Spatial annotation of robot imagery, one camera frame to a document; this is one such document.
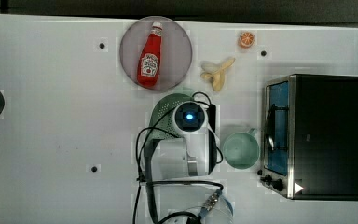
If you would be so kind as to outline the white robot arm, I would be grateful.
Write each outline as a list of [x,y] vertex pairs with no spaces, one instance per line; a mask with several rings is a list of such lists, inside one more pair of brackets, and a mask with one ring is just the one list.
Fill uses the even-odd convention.
[[196,101],[175,105],[160,119],[170,128],[164,139],[145,144],[145,183],[152,221],[159,224],[154,187],[191,185],[193,177],[209,175],[224,159],[214,132],[216,106]]

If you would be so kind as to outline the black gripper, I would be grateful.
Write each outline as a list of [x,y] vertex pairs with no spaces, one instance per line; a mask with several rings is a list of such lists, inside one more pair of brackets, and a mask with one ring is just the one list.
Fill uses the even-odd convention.
[[216,123],[216,105],[210,105],[207,109],[208,124],[211,128],[209,131],[209,173],[211,173],[217,164],[217,145],[214,137]]

